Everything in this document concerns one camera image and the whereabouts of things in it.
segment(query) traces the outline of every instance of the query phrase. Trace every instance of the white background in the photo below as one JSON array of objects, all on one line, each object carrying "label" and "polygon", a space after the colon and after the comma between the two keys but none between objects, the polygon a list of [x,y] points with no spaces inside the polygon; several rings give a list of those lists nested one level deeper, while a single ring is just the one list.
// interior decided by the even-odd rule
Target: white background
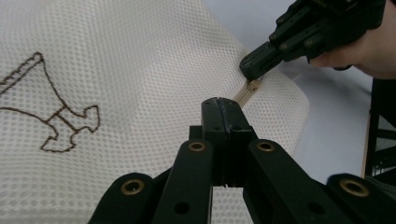
[{"label": "white background", "polygon": [[[218,22],[248,49],[268,40],[290,0],[205,0]],[[282,63],[310,101],[308,122],[294,159],[319,182],[330,175],[361,175],[372,79],[355,68],[314,68],[306,59]]]}]

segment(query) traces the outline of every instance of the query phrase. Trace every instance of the white mesh fabric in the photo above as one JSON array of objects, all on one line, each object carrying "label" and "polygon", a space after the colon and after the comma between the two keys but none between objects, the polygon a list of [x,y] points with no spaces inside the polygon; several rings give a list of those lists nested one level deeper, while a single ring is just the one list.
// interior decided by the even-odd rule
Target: white mesh fabric
[{"label": "white mesh fabric", "polygon": [[[198,0],[0,1],[0,223],[86,223],[119,176],[172,166],[247,53]],[[297,147],[308,102],[282,74],[244,110]],[[213,222],[251,222],[240,189],[215,189]]]}]

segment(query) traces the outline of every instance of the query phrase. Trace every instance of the dog embroidery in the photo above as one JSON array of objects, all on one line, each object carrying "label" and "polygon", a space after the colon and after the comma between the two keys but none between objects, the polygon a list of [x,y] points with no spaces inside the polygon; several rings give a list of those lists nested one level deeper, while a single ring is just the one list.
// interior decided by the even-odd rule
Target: dog embroidery
[{"label": "dog embroidery", "polygon": [[[17,94],[26,97],[13,101],[12,97]],[[76,134],[84,129],[94,133],[100,126],[98,105],[90,105],[76,112],[61,97],[50,79],[40,52],[0,80],[0,113],[2,110],[18,112],[48,125],[54,135],[44,140],[40,147],[45,151],[70,151],[76,147],[73,141]]]}]

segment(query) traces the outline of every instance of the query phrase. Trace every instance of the human hand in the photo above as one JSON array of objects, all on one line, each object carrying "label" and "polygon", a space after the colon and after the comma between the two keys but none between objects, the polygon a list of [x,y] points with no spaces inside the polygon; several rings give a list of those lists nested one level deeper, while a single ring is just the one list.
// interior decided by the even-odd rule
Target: human hand
[{"label": "human hand", "polygon": [[358,40],[312,59],[316,67],[346,67],[353,64],[376,78],[396,79],[396,6],[388,0],[380,27]]}]

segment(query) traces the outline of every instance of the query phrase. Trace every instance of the hole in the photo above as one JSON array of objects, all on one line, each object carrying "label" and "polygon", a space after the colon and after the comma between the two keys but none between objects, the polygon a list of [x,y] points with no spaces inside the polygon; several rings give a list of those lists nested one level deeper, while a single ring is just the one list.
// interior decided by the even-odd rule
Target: hole
[{"label": "hole", "polygon": [[285,50],[287,47],[288,47],[288,44],[283,43],[283,44],[281,44],[281,45],[279,46],[279,49],[280,49],[280,50]]},{"label": "hole", "polygon": [[178,203],[175,205],[175,212],[179,215],[185,215],[190,211],[190,206],[187,203]]},{"label": "hole", "polygon": [[193,142],[189,144],[189,149],[191,151],[202,151],[205,149],[205,144],[200,142]]},{"label": "hole", "polygon": [[325,213],[324,208],[318,203],[309,203],[306,207],[309,211],[317,215],[323,215]]},{"label": "hole", "polygon": [[314,43],[314,41],[313,41],[312,39],[307,39],[307,40],[305,40],[304,45],[305,45],[306,47],[309,47],[309,46],[311,46],[313,43]]},{"label": "hole", "polygon": [[363,189],[362,189],[360,186],[358,186],[358,185],[356,185],[356,184],[354,184],[354,183],[347,183],[347,184],[346,184],[346,187],[347,187],[348,189],[353,190],[353,191],[356,191],[356,192],[358,192],[358,193],[362,193],[362,192],[363,192]]},{"label": "hole", "polygon": [[125,187],[129,191],[137,191],[140,188],[140,184],[137,182],[132,182]]},{"label": "hole", "polygon": [[139,179],[125,181],[121,186],[121,192],[125,195],[134,195],[142,191],[145,183]]},{"label": "hole", "polygon": [[256,147],[261,150],[261,151],[265,151],[265,152],[270,152],[270,151],[274,151],[275,147],[269,143],[265,143],[265,142],[260,142],[256,145]]}]

